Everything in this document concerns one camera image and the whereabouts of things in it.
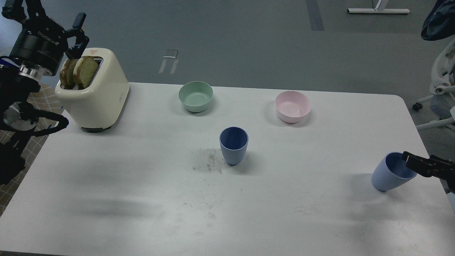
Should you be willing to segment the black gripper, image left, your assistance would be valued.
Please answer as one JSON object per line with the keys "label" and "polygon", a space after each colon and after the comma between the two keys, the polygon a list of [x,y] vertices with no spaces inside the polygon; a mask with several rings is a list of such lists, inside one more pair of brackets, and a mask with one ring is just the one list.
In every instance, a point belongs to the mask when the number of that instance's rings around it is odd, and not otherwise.
{"label": "black gripper, image left", "polygon": [[[17,65],[39,66],[44,69],[45,76],[57,74],[64,52],[69,59],[79,59],[90,41],[82,29],[86,13],[78,13],[73,27],[65,32],[47,16],[40,0],[6,0],[1,14],[22,26],[10,51],[10,59]],[[75,37],[75,44],[68,50],[64,37]]]}

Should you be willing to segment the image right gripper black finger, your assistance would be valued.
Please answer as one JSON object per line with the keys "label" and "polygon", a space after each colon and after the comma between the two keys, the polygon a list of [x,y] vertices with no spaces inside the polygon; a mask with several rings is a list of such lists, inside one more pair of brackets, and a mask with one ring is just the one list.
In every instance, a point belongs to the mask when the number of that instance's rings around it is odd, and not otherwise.
{"label": "image right gripper black finger", "polygon": [[402,160],[405,166],[423,177],[437,177],[443,180],[454,179],[455,164],[451,160],[431,155],[428,159],[404,151]]}

